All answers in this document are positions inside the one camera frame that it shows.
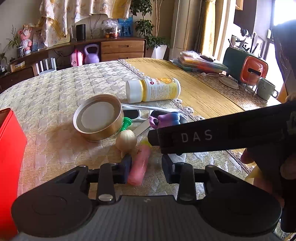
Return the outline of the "person's right hand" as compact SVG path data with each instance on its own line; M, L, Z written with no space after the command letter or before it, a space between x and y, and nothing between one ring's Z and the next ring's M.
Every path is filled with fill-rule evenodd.
M281 204L282 207L285 205L285 200L274 192L273 188L273 178L271 175L267 175L262 170L267 169L267 166L259 166L255 162L255 156L251 154L248 149L245 149L240 160L243 164L255 163L256 167L251 171L251 173L245 178L245 181L251 182L252 184L262 190L272 194ZM289 156L285 162L280 167L280 175L286 180L295 180L295 154Z

